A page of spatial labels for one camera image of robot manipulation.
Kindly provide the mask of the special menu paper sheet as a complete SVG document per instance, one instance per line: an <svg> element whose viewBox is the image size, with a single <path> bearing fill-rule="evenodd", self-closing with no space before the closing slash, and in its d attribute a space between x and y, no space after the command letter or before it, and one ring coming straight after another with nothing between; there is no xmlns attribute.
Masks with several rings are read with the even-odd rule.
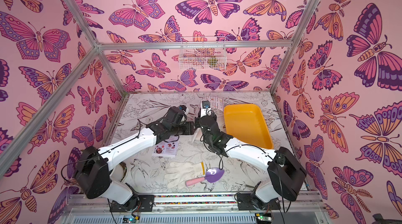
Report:
<svg viewBox="0 0 402 224"><path fill-rule="evenodd" d="M171 136L155 145L153 156L174 158L179 147L179 136Z"/></svg>

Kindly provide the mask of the dim sum menu sheet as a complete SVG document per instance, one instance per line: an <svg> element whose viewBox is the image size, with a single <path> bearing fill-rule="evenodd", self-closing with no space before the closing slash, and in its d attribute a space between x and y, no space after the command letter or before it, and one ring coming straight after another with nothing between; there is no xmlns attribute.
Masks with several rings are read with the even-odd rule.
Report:
<svg viewBox="0 0 402 224"><path fill-rule="evenodd" d="M205 101L210 103L210 108L215 111L224 111L224 99L217 96L208 96L204 98Z"/></svg>

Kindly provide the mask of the clear acrylic menu holder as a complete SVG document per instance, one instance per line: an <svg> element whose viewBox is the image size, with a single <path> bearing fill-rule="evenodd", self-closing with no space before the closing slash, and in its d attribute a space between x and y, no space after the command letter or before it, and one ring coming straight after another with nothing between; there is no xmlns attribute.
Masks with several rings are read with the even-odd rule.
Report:
<svg viewBox="0 0 402 224"><path fill-rule="evenodd" d="M195 133L192 137L192 142L201 138L202 131L201 131L199 121L203 116L206 116L209 112L210 112L210 108L207 108L207 109L201 108L198 115L195 117Z"/></svg>

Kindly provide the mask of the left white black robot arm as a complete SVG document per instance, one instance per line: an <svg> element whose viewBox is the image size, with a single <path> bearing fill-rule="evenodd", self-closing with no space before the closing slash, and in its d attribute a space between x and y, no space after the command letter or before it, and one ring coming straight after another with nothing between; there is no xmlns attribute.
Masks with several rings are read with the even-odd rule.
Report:
<svg viewBox="0 0 402 224"><path fill-rule="evenodd" d="M112 171L127 158L172 136L193 135L199 126L199 118L188 121L181 107L171 107L163 117L124 140L86 148L76 163L74 178L87 199L106 198L133 209L139 201L138 193L128 184L114 180Z"/></svg>

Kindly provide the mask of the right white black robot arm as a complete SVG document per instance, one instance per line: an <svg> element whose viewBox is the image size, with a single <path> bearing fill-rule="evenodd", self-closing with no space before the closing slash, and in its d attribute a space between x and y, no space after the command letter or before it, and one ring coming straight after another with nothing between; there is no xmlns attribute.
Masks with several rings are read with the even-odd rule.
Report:
<svg viewBox="0 0 402 224"><path fill-rule="evenodd" d="M202 141L209 151L223 158L244 161L268 173L269 179L259 182L250 194L249 203L258 210L268 208L269 202L283 199L295 202L307 176L306 170L287 148L263 149L222 132L210 115L197 117L195 127L202 132Z"/></svg>

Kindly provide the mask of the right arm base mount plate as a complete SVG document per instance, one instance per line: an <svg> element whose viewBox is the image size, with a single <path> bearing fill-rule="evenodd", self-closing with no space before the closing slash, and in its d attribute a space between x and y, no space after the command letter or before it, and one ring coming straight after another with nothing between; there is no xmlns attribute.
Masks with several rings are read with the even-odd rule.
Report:
<svg viewBox="0 0 402 224"><path fill-rule="evenodd" d="M278 199L270 200L268 203L263 202L255 195L246 193L236 193L234 199L237 202L239 210L280 210Z"/></svg>

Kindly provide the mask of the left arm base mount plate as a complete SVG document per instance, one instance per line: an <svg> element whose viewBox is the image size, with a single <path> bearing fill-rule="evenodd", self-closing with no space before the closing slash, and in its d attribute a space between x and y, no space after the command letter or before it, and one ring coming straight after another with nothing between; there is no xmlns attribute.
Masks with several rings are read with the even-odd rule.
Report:
<svg viewBox="0 0 402 224"><path fill-rule="evenodd" d="M119 204L115 201L111 203L112 212L152 212L155 203L154 195L134 194L128 202Z"/></svg>

